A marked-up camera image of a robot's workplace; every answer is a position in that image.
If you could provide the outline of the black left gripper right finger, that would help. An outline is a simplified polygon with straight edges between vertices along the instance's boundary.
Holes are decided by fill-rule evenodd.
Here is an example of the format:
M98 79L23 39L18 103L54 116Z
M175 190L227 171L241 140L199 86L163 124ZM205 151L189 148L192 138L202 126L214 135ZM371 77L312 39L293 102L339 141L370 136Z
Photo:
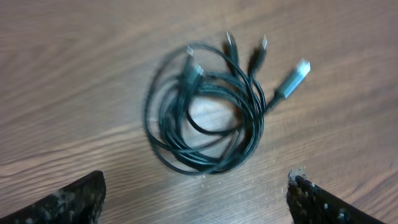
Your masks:
M384 224L308 180L302 169L289 172L286 200L294 224Z

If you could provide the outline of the black cable silver USB plug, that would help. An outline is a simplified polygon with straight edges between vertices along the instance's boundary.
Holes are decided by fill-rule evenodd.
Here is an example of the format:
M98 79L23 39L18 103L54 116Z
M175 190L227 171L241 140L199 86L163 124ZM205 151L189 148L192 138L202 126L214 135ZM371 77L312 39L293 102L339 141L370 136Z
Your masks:
M151 148L160 162L184 175L222 174L243 165L256 150L264 132L264 117L277 104L287 99L311 71L310 62L302 59L278 86L267 102L253 74L246 75L237 64L232 73L205 71L199 65L187 62L182 73L164 82L173 85L164 99L175 93L169 102L162 101L158 110L160 136L150 130L150 106L159 86L152 84L144 106L144 129ZM189 107L196 96L214 96L235 105L243 114L236 127L210 131L199 126L192 118ZM184 120L199 133L216 136L209 143L190 147L182 136Z

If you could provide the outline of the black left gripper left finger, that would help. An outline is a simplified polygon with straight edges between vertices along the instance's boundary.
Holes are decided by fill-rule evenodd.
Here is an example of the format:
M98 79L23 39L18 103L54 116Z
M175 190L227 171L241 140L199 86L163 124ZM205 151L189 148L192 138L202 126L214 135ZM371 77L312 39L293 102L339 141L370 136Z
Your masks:
M2 217L1 224L99 224L105 197L104 174L95 170Z

